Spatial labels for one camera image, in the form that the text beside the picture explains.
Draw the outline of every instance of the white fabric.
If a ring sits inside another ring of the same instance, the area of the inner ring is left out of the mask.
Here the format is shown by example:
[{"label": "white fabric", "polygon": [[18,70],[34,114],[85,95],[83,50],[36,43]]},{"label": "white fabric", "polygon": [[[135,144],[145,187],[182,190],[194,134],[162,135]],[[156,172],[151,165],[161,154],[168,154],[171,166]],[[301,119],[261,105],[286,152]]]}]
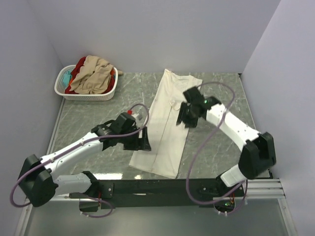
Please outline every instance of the white fabric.
[{"label": "white fabric", "polygon": [[165,70],[150,107],[148,137],[152,151],[135,151],[129,165],[168,178],[176,178],[188,134],[184,124],[176,126],[183,92],[200,85],[195,77],[178,76]]}]

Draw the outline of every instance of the gray marble surface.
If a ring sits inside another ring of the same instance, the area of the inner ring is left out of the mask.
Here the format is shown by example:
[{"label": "gray marble surface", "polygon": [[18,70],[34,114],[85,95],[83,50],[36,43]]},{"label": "gray marble surface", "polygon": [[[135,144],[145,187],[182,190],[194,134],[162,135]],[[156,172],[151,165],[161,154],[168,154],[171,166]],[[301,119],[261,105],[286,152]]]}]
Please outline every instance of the gray marble surface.
[{"label": "gray marble surface", "polygon": [[[236,93],[236,99],[230,111],[250,127],[254,127],[251,112],[245,97],[241,80],[234,73],[190,73],[203,82],[219,81],[230,85]],[[57,151],[83,137],[97,124],[115,119],[121,112],[127,111],[135,103],[144,103],[150,107],[163,73],[125,73],[119,77],[114,97],[109,101],[65,101],[54,136],[53,151]],[[205,96],[214,95],[224,104],[231,99],[231,93],[218,85],[201,89]],[[140,108],[136,112],[145,114]],[[185,178],[193,154],[206,136],[214,128],[203,119],[195,129],[189,129],[182,161],[177,178]],[[87,157],[68,169],[65,174],[78,174],[91,171],[102,179],[154,179],[165,178],[129,167],[132,151],[125,151],[122,145],[111,147],[102,153]],[[191,178],[212,178],[238,163],[240,151],[237,146],[219,131],[198,156]]]}]

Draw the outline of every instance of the red object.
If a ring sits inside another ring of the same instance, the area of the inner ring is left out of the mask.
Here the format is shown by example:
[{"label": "red object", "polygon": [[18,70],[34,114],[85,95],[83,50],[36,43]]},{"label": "red object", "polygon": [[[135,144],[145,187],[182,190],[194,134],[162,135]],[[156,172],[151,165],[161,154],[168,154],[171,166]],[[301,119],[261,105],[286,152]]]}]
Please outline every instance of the red object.
[{"label": "red object", "polygon": [[[112,69],[110,74],[112,75],[112,77],[110,78],[107,90],[105,90],[102,94],[110,92],[113,89],[114,85],[115,85],[115,70]],[[65,89],[64,93],[65,94],[78,94],[75,91],[70,91],[70,89],[71,89],[71,86],[70,86],[70,83],[69,83],[69,86]]]},{"label": "red object", "polygon": [[70,80],[70,82],[69,82],[68,85],[70,85],[70,84],[72,83],[72,81],[75,79],[75,77],[77,76],[77,74],[79,74],[80,68],[83,66],[83,64],[84,64],[84,62],[85,62],[85,58],[86,58],[86,57],[82,57],[82,58],[78,61],[78,63],[77,63],[77,65],[75,66],[75,68],[72,70],[72,72],[71,72],[72,78],[71,78],[71,80]]}]

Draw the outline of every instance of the beige cloth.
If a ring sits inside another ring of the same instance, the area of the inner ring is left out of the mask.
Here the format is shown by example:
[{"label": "beige cloth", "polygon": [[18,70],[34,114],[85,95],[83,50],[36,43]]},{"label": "beige cloth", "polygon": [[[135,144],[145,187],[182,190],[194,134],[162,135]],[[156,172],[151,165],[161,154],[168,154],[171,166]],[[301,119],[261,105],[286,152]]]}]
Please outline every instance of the beige cloth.
[{"label": "beige cloth", "polygon": [[96,56],[87,56],[70,85],[70,91],[74,90],[78,94],[102,94],[107,90],[112,69],[113,65],[108,61]]}]

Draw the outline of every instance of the laundry basket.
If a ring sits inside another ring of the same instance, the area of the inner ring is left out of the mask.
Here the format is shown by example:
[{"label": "laundry basket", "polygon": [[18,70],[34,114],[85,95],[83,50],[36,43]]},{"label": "laundry basket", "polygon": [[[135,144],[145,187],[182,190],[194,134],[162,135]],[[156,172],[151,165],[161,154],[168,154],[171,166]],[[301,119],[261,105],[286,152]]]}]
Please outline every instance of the laundry basket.
[{"label": "laundry basket", "polygon": [[64,93],[67,86],[63,84],[63,76],[66,72],[68,71],[71,72],[74,68],[75,68],[75,65],[69,65],[60,71],[55,82],[55,92],[57,94],[63,96],[67,100],[75,100],[75,101],[107,101],[114,96],[115,89],[117,86],[117,81],[118,81],[118,71],[115,67],[114,67],[115,83],[111,91],[105,94],[66,94]]}]

